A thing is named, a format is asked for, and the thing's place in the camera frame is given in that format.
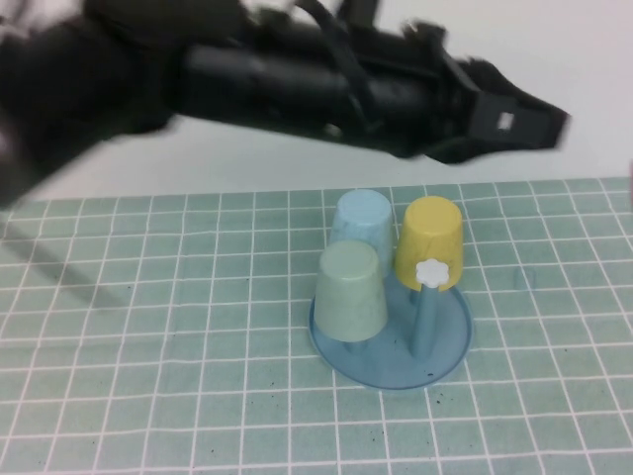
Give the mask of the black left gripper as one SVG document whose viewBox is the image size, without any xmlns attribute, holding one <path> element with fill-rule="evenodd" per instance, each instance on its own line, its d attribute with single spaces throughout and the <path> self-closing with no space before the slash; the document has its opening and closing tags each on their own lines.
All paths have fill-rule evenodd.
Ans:
<svg viewBox="0 0 633 475">
<path fill-rule="evenodd" d="M 375 149 L 400 159 L 464 163 L 504 149 L 555 148 L 570 118 L 492 63 L 456 59 L 447 31 L 428 22 L 375 33 Z"/>
</svg>

